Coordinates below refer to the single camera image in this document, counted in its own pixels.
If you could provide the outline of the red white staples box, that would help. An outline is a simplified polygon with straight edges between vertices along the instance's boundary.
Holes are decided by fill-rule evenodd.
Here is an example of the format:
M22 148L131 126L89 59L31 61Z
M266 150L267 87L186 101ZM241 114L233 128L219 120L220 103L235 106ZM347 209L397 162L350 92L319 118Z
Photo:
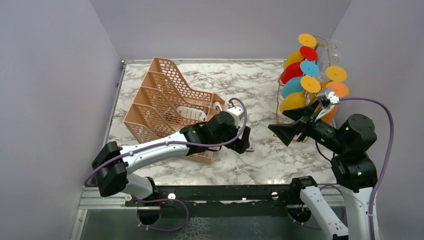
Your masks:
M254 142L254 138L250 137L249 140L249 147L245 150L246 152L253 152L255 150L255 142Z

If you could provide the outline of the yellow plastic wine glass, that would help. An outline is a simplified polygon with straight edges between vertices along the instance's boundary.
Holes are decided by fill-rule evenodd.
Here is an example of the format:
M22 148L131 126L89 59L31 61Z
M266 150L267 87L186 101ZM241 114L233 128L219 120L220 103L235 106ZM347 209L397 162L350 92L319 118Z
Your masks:
M302 92L294 92L283 98L279 104L279 111L283 113L285 110L297 109L304 107L306 104L306 92L316 94L320 91L320 83L312 76L305 75L301 78L300 83L304 90Z

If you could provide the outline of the orange plastic wine glass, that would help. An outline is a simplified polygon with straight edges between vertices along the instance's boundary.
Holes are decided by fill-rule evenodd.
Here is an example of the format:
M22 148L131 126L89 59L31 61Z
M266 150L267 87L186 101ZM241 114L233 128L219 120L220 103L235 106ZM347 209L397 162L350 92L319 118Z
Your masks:
M346 84L339 81L329 81L324 88L316 95L318 107L316 108L316 120L322 120L331 124L338 112L340 98L349 94L349 88Z

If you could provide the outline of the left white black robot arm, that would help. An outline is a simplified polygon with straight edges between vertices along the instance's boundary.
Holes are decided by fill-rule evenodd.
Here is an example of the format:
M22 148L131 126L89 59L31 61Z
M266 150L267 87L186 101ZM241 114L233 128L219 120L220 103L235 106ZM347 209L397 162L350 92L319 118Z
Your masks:
M221 147L242 154L250 146L250 128L246 123L245 110L234 106L208 121L186 125L180 131L146 143L118 146L111 141L93 160L93 172L88 178L95 179L101 197L125 193L147 206L161 202L154 180L132 173L157 162L219 151Z

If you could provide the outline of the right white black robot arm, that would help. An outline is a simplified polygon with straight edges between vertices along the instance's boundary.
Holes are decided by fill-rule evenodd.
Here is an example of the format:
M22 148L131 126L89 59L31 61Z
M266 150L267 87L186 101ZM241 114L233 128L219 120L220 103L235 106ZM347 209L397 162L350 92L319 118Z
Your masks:
M304 203L311 211L328 240L379 240L378 222L371 207L375 206L373 190L377 184L377 169L366 151L377 140L375 125L365 115L351 115L340 128L319 118L319 102L285 110L292 123L270 124L270 129L288 146L295 136L302 141L311 138L336 154L331 169L344 200L347 225L338 219L311 176L293 178L289 199Z

